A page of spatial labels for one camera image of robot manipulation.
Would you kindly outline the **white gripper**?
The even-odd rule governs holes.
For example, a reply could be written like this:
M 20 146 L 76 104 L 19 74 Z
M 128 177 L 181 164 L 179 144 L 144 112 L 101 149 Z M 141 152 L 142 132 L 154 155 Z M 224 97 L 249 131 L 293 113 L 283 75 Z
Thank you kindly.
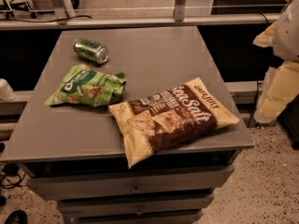
M 273 46 L 276 56 L 291 61 L 279 68 L 269 67 L 264 76 L 254 119 L 271 123 L 299 94 L 299 0 L 292 0 L 278 22 L 257 35 L 253 44 L 261 48 Z

